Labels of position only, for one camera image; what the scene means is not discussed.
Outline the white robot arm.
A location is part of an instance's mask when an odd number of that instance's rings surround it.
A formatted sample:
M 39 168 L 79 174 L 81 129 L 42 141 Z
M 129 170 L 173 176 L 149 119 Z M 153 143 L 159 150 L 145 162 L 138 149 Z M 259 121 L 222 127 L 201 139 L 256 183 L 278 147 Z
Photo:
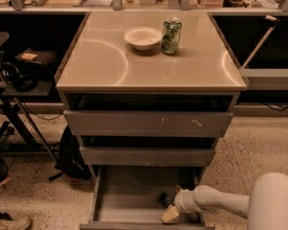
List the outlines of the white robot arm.
M 259 176 L 249 195 L 218 191 L 207 185 L 194 190 L 179 188 L 161 217 L 171 223 L 182 214 L 223 209 L 247 220 L 247 230 L 288 230 L 288 175 L 268 172 Z

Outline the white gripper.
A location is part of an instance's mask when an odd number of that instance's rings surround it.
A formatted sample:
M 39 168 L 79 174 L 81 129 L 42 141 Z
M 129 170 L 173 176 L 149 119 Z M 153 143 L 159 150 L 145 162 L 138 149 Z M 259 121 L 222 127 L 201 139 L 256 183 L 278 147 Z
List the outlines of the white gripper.
M 165 224 L 175 223 L 180 217 L 180 212 L 190 214 L 197 210 L 197 204 L 193 197 L 193 192 L 184 190 L 180 185 L 176 185 L 175 206 L 170 205 L 160 220 Z

